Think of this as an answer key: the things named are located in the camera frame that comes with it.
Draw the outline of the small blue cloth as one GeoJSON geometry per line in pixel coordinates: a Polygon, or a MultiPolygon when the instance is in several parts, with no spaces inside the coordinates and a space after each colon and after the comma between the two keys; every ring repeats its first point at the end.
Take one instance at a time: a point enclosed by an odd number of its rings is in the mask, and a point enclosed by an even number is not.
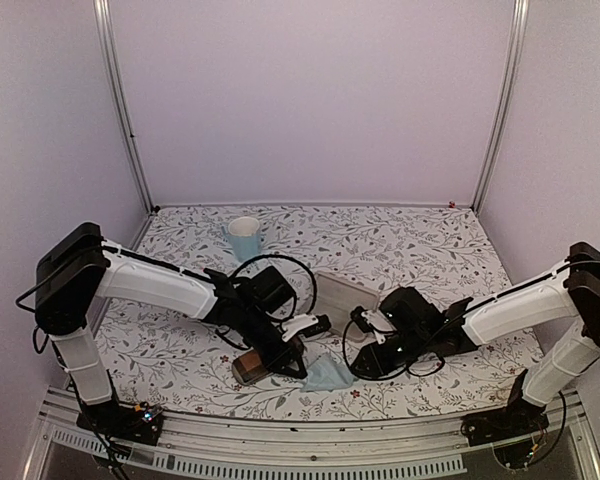
{"type": "Polygon", "coordinates": [[[330,355],[318,357],[307,369],[301,392],[332,392],[350,388],[357,378],[330,355]]]}

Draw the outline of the brown plaid glasses case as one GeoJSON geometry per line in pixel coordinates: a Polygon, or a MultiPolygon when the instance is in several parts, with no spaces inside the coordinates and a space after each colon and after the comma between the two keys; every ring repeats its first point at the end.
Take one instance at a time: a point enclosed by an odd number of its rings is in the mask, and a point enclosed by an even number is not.
{"type": "Polygon", "coordinates": [[[238,356],[231,364],[235,380],[243,386],[253,385],[273,374],[276,366],[273,358],[263,360],[255,349],[248,350],[238,356]]]}

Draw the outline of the pink glasses case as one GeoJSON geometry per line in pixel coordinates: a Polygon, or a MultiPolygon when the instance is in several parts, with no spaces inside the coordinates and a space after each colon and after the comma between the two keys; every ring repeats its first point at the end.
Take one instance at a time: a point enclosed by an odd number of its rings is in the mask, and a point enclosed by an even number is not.
{"type": "Polygon", "coordinates": [[[327,315],[331,322],[330,332],[344,333],[351,320],[350,313],[356,307],[375,309],[380,302],[380,293],[355,282],[337,277],[332,273],[317,272],[317,297],[313,312],[327,315]]]}

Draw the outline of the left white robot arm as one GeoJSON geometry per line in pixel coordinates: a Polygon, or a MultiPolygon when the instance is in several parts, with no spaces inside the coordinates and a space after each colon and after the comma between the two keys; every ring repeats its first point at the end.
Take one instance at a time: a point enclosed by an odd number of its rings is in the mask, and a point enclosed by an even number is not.
{"type": "Polygon", "coordinates": [[[126,408],[114,401],[114,387],[88,330],[95,298],[114,298],[172,310],[237,332],[271,373],[303,379],[303,355],[284,339],[273,313],[297,294],[282,273],[268,266],[252,277],[205,269],[195,273],[127,250],[106,240],[99,225],[85,222],[38,262],[36,283],[16,298],[27,299],[36,325],[58,351],[91,419],[108,434],[128,426],[126,408]]]}

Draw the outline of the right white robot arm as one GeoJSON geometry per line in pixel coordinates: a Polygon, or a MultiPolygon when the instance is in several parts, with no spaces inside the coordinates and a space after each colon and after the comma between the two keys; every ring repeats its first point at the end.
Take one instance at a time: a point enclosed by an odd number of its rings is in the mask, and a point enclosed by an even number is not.
{"type": "Polygon", "coordinates": [[[600,252],[586,242],[547,271],[500,293],[468,297],[438,310],[413,287],[392,291],[351,321],[375,339],[347,366],[356,377],[384,381],[408,372],[423,355],[440,361],[557,319],[572,324],[550,351],[516,379],[497,427],[517,436],[568,383],[600,358],[600,252]]]}

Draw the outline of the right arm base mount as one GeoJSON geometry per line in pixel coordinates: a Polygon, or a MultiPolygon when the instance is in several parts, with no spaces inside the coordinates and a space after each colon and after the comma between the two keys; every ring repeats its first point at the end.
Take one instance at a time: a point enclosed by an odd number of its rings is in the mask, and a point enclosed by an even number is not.
{"type": "Polygon", "coordinates": [[[483,445],[540,431],[549,426],[546,405],[537,406],[523,398],[524,370],[512,386],[504,407],[465,415],[461,434],[470,446],[483,445]]]}

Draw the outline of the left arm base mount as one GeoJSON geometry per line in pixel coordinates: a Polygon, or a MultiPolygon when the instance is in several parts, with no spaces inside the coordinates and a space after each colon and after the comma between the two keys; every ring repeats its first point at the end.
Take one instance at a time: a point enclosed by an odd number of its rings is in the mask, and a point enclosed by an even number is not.
{"type": "Polygon", "coordinates": [[[156,446],[162,433],[164,408],[141,402],[133,406],[119,402],[117,394],[104,403],[87,405],[76,395],[80,414],[77,426],[102,437],[156,446]]]}

